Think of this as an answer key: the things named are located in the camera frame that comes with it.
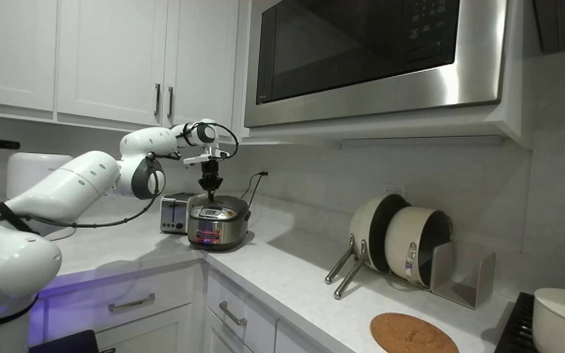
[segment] over-the-range microwave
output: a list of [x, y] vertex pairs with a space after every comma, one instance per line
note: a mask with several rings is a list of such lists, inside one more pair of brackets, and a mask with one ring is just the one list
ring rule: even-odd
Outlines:
[[253, 0], [245, 126], [500, 98], [510, 0]]

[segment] kitchen counter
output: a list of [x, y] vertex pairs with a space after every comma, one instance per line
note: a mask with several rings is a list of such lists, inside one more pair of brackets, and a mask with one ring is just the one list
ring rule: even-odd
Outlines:
[[455, 340], [461, 353], [494, 351], [510, 310], [502, 300], [468, 310], [425, 290], [396, 289], [368, 269], [355, 277], [341, 300], [333, 300], [341, 277], [333, 285], [325, 285], [323, 277], [345, 243], [296, 232], [284, 212], [266, 204], [253, 208], [249, 230], [253, 236], [229, 253], [190, 249], [186, 238], [160, 234], [153, 214], [111, 230], [78, 230], [74, 238], [56, 241], [64, 261], [47, 290], [204, 259], [333, 351], [382, 351], [368, 332], [370, 320], [382, 312], [435, 324]]

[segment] white robotic arm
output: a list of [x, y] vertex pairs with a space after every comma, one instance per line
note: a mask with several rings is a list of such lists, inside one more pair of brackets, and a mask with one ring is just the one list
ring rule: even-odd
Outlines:
[[204, 147], [202, 155], [182, 163], [202, 165], [200, 185], [211, 196], [221, 183], [215, 163], [233, 155], [217, 147], [217, 128], [229, 132], [211, 120], [131, 132], [119, 143], [121, 161], [100, 151], [84, 153], [0, 204], [0, 318], [31, 304], [56, 275], [60, 251], [43, 236], [70, 226], [109, 189], [143, 200], [162, 190], [157, 157], [180, 159], [180, 149]]

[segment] cabinet door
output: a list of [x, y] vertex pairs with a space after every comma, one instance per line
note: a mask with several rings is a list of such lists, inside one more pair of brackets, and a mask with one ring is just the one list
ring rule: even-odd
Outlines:
[[0, 0], [0, 104], [53, 110], [53, 0]]
[[241, 0], [170, 0], [166, 38], [168, 124], [231, 124]]
[[292, 326], [278, 322], [274, 353], [327, 353], [327, 349], [317, 345]]
[[166, 0], [62, 0], [56, 112], [157, 126], [164, 26]]
[[208, 273], [208, 310], [251, 351], [272, 351], [274, 314], [219, 273]]
[[251, 353], [221, 320], [206, 310], [204, 353]]
[[188, 310], [182, 306], [113, 330], [98, 332], [104, 353], [188, 353]]
[[47, 300], [45, 340], [82, 330], [107, 330], [192, 302], [192, 267], [155, 275], [76, 285]]

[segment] drawer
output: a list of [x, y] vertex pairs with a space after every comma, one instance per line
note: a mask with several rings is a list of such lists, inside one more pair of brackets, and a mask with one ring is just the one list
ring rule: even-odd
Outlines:
[[208, 308], [251, 351], [272, 351], [276, 316], [225, 277], [208, 273]]
[[243, 341], [208, 308], [204, 318], [204, 353], [253, 353]]
[[192, 267], [80, 285], [47, 298], [47, 338], [106, 330], [192, 302]]
[[186, 353], [190, 306], [180, 306], [106, 332], [96, 332], [100, 353]]

